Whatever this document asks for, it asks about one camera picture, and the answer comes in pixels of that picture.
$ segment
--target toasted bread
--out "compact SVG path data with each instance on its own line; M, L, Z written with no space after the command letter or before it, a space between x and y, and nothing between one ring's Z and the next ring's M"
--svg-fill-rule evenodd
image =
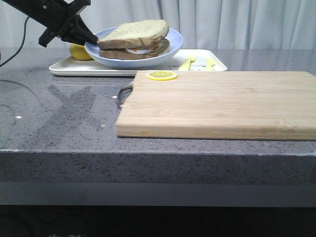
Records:
M165 20L145 20L124 23L97 41L100 49L148 47L167 36Z
M112 59L122 59L122 60L138 60L138 59L147 59L157 57L159 55L165 54L169 52L170 42L167 39L163 39L161 41L162 46L157 50L144 53L144 54L133 54L127 52L124 48L111 48L111 49L103 49L99 50L99 56L104 58L112 58Z

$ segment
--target yellow utensil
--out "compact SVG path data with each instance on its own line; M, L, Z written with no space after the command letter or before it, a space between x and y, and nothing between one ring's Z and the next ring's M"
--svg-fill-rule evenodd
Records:
M206 62L205 70L206 71L213 71L214 70L213 67L216 65L215 61L211 58L206 58L205 62Z
M192 62L195 62L196 56L195 55L189 55L184 63L179 67L179 71L188 71L190 70L190 65Z

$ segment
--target granite countertop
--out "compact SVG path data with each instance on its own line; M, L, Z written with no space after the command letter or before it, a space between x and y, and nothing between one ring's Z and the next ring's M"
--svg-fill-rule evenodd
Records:
M1 61L15 50L0 48ZM316 50L212 50L231 71L307 71ZM131 77L58 77L65 49L24 48L0 68L0 183L316 184L316 141L119 138Z

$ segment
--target lemon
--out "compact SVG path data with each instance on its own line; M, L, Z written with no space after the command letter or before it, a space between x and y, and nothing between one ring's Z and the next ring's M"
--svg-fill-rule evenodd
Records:
M69 46L69 52L74 59L77 60L90 60L91 56L87 53L83 45L71 43Z
M172 71L154 71L146 74L146 77L151 80L172 80L178 77Z

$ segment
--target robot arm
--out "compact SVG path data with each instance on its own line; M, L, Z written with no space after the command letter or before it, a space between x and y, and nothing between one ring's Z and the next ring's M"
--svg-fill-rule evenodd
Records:
M3 0L19 11L30 16L47 29L39 38L39 44L47 47L53 38L80 45L96 43L98 38L88 29L80 12L91 4L91 0Z

